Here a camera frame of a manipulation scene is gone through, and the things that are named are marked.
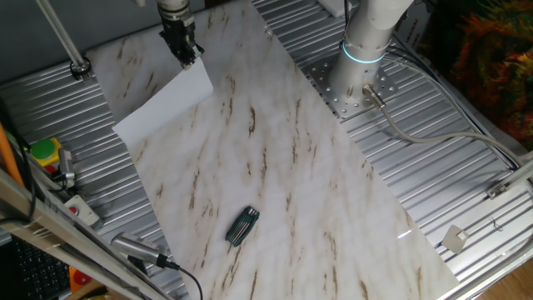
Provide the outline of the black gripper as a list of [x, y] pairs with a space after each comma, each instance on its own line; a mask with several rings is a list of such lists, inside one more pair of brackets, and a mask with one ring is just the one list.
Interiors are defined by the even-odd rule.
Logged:
[[188, 70], [205, 50], [195, 43], [195, 23], [192, 15], [162, 17], [163, 30], [160, 36], [181, 64]]

